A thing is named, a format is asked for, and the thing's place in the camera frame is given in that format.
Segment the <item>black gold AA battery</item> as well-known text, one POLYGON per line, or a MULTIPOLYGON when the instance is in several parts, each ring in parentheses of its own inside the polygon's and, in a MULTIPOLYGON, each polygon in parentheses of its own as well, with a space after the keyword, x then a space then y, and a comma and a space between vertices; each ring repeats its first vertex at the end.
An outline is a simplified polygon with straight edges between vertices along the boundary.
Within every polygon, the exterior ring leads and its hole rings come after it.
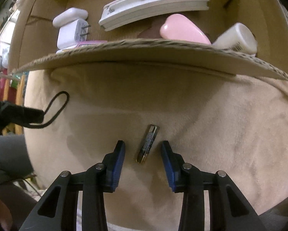
POLYGON ((157 125, 149 125, 148 126, 147 131, 146 131, 144 138, 142 140, 139 152, 138 152, 137 157, 136 157, 137 163, 142 164, 145 161, 146 157, 150 153, 150 150, 151 150, 153 143, 156 139, 158 131, 159 131, 159 126, 157 126, 157 125))

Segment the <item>wooden stair railing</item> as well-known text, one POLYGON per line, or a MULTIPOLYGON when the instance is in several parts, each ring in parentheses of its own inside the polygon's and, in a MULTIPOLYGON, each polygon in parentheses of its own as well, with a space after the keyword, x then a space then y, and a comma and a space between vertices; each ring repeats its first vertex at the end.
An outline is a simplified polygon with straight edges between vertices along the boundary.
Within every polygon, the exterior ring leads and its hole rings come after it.
POLYGON ((15 76, 16 80, 0 78, 0 101, 23 105, 26 75, 15 76))

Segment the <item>white remote control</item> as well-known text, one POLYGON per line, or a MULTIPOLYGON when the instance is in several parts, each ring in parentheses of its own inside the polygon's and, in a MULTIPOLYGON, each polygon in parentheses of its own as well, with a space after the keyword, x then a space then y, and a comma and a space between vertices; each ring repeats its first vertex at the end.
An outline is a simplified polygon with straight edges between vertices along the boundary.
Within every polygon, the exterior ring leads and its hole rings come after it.
POLYGON ((208 10, 210 0, 115 0, 103 7, 99 25, 111 31, 146 18, 188 11, 208 10))

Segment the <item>white blue-label tube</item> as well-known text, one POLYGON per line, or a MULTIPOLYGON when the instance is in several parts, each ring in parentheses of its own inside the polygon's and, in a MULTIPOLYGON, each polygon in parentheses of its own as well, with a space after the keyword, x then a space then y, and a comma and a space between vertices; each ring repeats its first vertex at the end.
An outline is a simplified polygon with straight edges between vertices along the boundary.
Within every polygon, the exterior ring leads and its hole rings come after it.
POLYGON ((255 36, 242 23, 234 24, 221 34, 212 45, 218 49, 231 49, 249 55, 256 55, 258 47, 255 36))

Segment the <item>white wall charger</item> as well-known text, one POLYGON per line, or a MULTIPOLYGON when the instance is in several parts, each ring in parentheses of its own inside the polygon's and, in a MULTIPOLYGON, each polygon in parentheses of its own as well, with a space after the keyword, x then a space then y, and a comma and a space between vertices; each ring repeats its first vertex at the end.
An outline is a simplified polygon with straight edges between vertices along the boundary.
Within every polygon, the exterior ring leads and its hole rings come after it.
POLYGON ((57 38, 57 48, 64 49, 85 41, 89 34, 89 27, 88 22, 83 19, 77 19, 60 27, 57 38))

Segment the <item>white earbuds case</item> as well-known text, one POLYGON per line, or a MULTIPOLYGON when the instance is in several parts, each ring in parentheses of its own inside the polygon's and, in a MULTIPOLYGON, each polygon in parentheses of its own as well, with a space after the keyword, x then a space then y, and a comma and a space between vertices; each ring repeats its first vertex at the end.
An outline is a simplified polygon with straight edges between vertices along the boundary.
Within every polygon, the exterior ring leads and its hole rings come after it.
POLYGON ((75 20, 83 19, 86 20, 88 18, 88 12, 85 9, 79 8, 69 8, 61 14, 57 15, 52 24, 55 28, 60 28, 68 23, 72 23, 75 20))

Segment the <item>pink heart-shaped case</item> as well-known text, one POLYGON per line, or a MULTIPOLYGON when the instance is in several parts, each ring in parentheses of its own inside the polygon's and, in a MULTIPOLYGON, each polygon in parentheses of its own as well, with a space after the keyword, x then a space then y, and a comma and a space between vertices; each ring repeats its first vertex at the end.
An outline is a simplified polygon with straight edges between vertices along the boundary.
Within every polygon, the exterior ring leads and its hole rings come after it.
POLYGON ((191 20, 181 14, 168 16, 159 33, 163 39, 211 45, 208 37, 191 20))

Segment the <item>brown cardboard box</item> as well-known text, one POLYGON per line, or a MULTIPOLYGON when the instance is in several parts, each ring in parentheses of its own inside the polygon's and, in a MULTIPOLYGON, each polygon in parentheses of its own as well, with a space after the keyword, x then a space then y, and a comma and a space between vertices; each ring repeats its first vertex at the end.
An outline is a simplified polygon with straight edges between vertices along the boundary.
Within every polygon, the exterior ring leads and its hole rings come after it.
POLYGON ((165 16, 134 22, 112 31, 98 24, 103 7, 114 0, 25 0, 9 53, 11 73, 82 63, 168 63, 229 74, 288 81, 288 22, 278 0, 210 0, 204 12, 186 12, 211 41, 235 23, 246 25, 258 43, 255 56, 199 43, 165 40, 165 16), (89 39, 100 45, 57 53, 55 16, 70 7, 88 11, 89 39))

